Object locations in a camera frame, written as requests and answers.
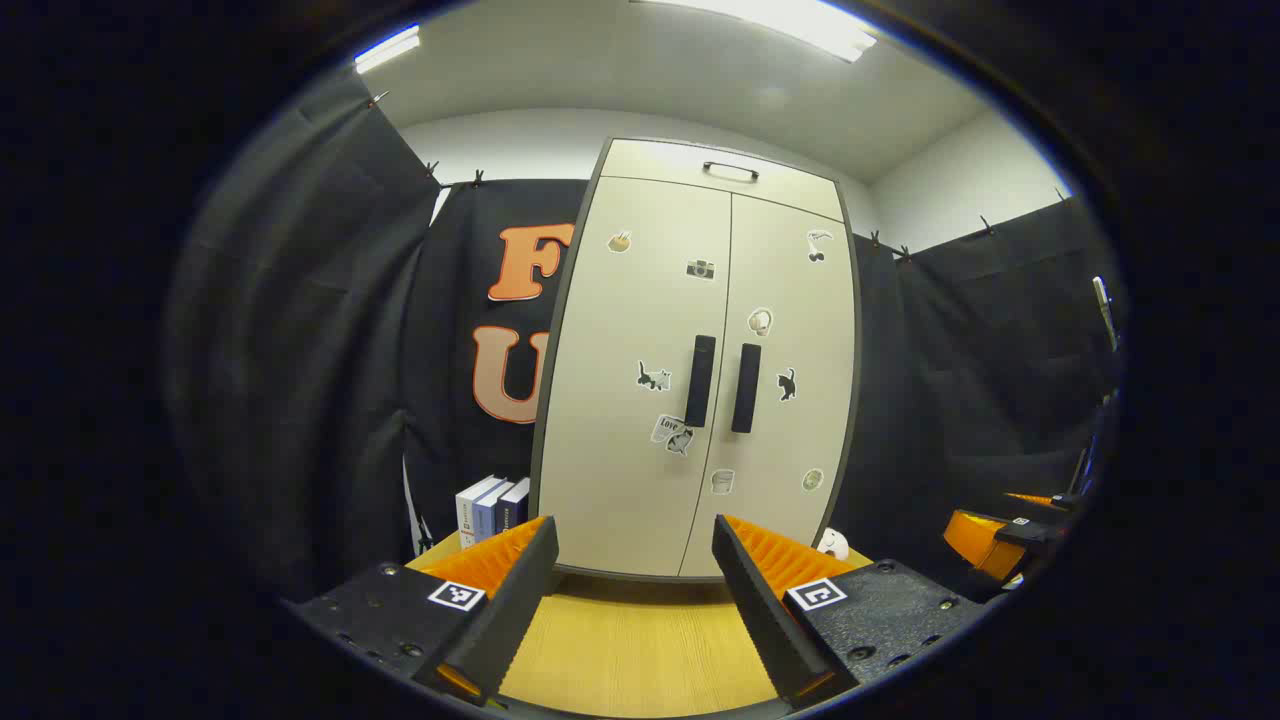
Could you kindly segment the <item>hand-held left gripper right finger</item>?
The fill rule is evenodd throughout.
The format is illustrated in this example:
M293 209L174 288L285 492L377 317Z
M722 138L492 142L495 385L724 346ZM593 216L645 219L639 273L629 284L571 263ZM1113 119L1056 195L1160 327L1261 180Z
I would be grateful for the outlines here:
M710 550L767 676L794 710L911 671L989 610L897 560L854 566L728 515L716 518Z

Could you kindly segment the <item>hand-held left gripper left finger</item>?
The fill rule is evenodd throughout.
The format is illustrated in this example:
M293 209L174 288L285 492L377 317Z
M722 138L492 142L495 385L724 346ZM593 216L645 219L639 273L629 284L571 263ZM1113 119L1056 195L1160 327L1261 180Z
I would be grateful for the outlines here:
M288 609L366 664L484 706L500 689L559 544L538 516L429 568L383 562Z

